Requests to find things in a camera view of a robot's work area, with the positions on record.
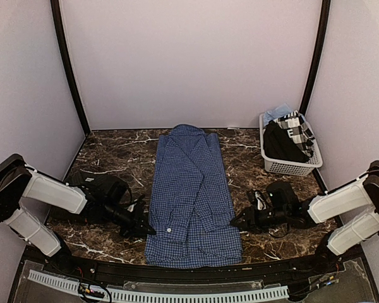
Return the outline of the blue checkered long sleeve shirt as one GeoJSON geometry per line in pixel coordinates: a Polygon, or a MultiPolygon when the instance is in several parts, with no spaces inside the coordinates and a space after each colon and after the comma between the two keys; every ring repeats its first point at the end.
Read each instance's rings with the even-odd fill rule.
{"type": "Polygon", "coordinates": [[[147,264],[189,269],[240,263],[243,248],[233,218],[218,135],[180,124],[159,136],[147,264]]]}

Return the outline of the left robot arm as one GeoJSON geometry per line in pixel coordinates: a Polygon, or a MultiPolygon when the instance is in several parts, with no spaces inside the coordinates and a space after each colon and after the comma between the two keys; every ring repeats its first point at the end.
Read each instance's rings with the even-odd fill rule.
{"type": "Polygon", "coordinates": [[[155,235],[143,199],[128,184],[109,174],[80,172],[69,182],[45,174],[15,153],[0,163],[0,223],[35,246],[63,275],[76,271],[76,260],[60,235],[45,226],[25,201],[38,201],[89,224],[112,223],[124,237],[155,235]]]}

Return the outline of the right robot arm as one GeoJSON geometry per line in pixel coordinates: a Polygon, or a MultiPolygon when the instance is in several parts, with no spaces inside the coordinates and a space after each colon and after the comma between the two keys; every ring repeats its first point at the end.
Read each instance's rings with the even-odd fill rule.
{"type": "Polygon", "coordinates": [[[288,182],[275,181],[266,192],[271,201],[269,206],[259,209],[258,202],[264,197],[258,191],[251,191],[248,193],[251,206],[240,211],[231,225],[261,232],[281,224],[310,229],[343,213],[362,209],[350,222],[323,237],[310,259],[310,269],[316,274],[326,272],[334,258],[353,246],[379,235],[379,160],[372,162],[369,169],[354,180],[305,201],[298,199],[288,182]]]}

